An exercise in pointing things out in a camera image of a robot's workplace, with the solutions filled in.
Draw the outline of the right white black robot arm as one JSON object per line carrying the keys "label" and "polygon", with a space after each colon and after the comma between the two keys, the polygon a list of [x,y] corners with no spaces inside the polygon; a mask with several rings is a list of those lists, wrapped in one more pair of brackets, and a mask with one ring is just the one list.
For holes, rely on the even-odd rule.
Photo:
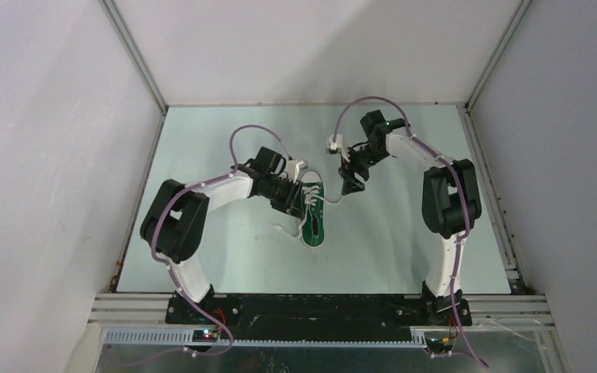
{"label": "right white black robot arm", "polygon": [[327,151],[340,156],[342,195],[363,191],[370,168],[388,157],[412,164],[423,175],[423,221],[440,238],[419,302],[397,307],[396,316],[401,322],[426,326],[445,326],[449,322],[460,326],[464,309],[462,256],[482,212],[475,165],[469,159],[454,159],[438,152],[411,132],[405,117],[387,120],[374,110],[366,113],[360,124],[366,139],[359,145],[346,145],[338,130],[327,140]]}

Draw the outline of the green canvas sneaker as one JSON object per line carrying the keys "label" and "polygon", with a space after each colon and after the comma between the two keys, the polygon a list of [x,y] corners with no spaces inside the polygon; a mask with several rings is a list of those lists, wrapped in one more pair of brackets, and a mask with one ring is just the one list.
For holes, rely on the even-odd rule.
{"label": "green canvas sneaker", "polygon": [[301,227],[302,241],[308,247],[316,248],[325,240],[323,220],[325,188],[321,175],[315,170],[308,170],[301,176],[302,207],[304,222]]}

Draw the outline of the left controller board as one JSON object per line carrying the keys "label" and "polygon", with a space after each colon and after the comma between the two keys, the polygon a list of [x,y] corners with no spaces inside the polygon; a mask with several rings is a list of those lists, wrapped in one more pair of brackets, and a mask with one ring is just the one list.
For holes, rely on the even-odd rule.
{"label": "left controller board", "polygon": [[194,343],[216,343],[220,340],[218,329],[195,329],[191,341]]}

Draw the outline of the controller board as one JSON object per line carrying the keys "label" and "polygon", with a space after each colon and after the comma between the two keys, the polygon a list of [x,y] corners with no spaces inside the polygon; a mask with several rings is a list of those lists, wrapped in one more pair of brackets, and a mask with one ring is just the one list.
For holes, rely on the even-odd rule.
{"label": "controller board", "polygon": [[456,344],[456,338],[454,337],[442,337],[440,339],[431,338],[426,341],[425,350],[429,354],[442,355],[450,354]]}
{"label": "controller board", "polygon": [[216,343],[220,340],[218,329],[195,329],[191,341],[194,343]]}

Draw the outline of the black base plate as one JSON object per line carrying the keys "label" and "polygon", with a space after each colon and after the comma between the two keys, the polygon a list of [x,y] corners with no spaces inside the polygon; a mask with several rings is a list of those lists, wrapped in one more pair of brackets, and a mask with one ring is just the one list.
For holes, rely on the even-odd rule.
{"label": "black base plate", "polygon": [[235,339],[399,341],[418,326],[471,326],[468,302],[401,294],[209,295],[200,308],[227,326]]}

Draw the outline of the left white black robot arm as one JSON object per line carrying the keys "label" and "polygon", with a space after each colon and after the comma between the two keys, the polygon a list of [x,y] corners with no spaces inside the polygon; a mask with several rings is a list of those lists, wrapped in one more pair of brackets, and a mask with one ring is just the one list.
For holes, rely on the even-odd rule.
{"label": "left white black robot arm", "polygon": [[213,287],[197,258],[208,214],[238,200],[263,197],[272,209],[300,218],[304,210],[299,173],[306,167],[303,159],[285,158],[262,147],[255,158],[236,163],[214,179],[194,185],[173,179],[162,183],[140,236],[153,259],[166,266],[177,293],[187,300],[185,314],[195,323],[206,323],[215,313],[215,303],[206,297]]}

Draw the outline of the right controller board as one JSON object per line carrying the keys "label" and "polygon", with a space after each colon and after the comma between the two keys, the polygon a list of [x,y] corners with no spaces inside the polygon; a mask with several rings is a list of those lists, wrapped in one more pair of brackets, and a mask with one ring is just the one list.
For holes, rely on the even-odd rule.
{"label": "right controller board", "polygon": [[426,341],[425,350],[429,354],[442,355],[450,354],[456,344],[456,338],[454,337],[442,337],[440,339],[431,338]]}

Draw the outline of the white shoelace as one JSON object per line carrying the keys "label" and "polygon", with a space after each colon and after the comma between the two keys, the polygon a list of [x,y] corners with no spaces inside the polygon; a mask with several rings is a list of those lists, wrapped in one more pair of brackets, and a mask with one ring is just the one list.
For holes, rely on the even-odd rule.
{"label": "white shoelace", "polygon": [[343,196],[339,196],[335,200],[327,199],[323,182],[304,183],[300,200],[302,215],[299,218],[296,233],[292,234],[279,224],[271,223],[271,226],[292,239],[300,239],[305,246],[316,248],[321,246],[326,238],[323,217],[325,205],[335,206],[343,198]]}

